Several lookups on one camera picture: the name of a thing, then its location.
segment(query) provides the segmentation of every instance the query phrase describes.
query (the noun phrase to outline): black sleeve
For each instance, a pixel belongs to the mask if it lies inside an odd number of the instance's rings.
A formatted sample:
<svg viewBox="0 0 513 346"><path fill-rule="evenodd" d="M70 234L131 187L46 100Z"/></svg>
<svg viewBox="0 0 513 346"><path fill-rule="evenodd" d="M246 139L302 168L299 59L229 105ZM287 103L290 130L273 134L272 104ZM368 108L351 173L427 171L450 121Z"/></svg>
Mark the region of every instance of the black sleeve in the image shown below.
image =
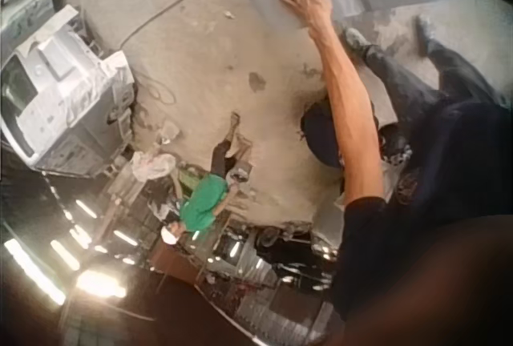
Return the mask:
<svg viewBox="0 0 513 346"><path fill-rule="evenodd" d="M332 286L333 306L343 320L369 297L383 270L380 259L387 232L385 209L385 200L377 197L354 200L345 208L344 232Z"/></svg>

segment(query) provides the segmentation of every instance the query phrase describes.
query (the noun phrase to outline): concrete floor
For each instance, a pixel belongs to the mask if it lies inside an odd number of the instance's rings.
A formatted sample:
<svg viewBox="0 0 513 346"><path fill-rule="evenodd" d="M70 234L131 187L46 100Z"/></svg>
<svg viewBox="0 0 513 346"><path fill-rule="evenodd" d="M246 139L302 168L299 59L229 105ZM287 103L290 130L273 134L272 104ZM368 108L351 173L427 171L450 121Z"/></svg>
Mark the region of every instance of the concrete floor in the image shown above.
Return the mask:
<svg viewBox="0 0 513 346"><path fill-rule="evenodd" d="M254 142L246 219L311 219L340 175L320 164L298 134L305 105L322 97L321 63L304 30L278 34L249 0L67 0L81 6L100 44L121 46L139 82L135 145L147 148L165 121L181 130L167 149L209 168L231 110ZM148 22L152 16L165 10ZM235 18L228 18L229 11ZM427 13L437 36L473 62L495 88L513 88L513 9L499 0L458 0L346 19L436 87L417 56L411 18ZM380 81L361 67L380 123L395 116Z"/></svg>

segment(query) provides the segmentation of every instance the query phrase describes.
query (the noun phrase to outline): white hat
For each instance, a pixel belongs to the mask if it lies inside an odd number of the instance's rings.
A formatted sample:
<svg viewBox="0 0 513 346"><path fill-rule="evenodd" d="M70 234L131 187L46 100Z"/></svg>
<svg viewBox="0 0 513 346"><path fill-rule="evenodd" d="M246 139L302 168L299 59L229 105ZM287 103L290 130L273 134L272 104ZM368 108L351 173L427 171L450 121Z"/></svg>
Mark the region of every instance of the white hat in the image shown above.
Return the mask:
<svg viewBox="0 0 513 346"><path fill-rule="evenodd" d="M160 235L162 236L162 240L167 244L176 244L178 242L178 238L176 238L166 226L162 227L160 230Z"/></svg>

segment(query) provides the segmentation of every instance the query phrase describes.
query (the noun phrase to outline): person in green shirt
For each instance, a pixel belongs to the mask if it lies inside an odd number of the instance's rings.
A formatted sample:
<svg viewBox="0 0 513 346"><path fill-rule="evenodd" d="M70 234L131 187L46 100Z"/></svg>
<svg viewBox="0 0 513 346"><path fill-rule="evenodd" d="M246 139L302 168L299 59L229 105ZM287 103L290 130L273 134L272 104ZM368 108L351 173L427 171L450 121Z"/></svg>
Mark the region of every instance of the person in green shirt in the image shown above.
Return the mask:
<svg viewBox="0 0 513 346"><path fill-rule="evenodd" d="M162 227L161 235L165 243L175 244L186 231L202 231L213 224L216 217L228 206L239 191L238 183L228 189L226 175L239 160L247 161L251 143L242 135L237 135L240 148L231 157L226 157L232 147L232 141L240 124L240 116L233 112L230 129L212 153L210 172L200 181L191 198L180 209L180 220ZM176 197L183 198L183 192L177 173L172 173Z"/></svg>

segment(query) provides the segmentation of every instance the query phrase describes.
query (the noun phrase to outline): shoe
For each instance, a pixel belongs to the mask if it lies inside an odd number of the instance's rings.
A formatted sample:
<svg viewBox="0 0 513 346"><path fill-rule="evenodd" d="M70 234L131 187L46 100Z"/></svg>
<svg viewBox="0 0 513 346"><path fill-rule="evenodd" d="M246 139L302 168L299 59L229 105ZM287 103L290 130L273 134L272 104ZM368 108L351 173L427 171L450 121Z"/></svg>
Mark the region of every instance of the shoe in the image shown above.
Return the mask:
<svg viewBox="0 0 513 346"><path fill-rule="evenodd" d="M370 46L370 42L355 28L344 29L344 39L349 48L360 57L363 57Z"/></svg>
<svg viewBox="0 0 513 346"><path fill-rule="evenodd" d="M415 26L417 28L418 53L421 56L427 56L427 45L431 39L434 39L434 30L431 20L426 15L415 17Z"/></svg>

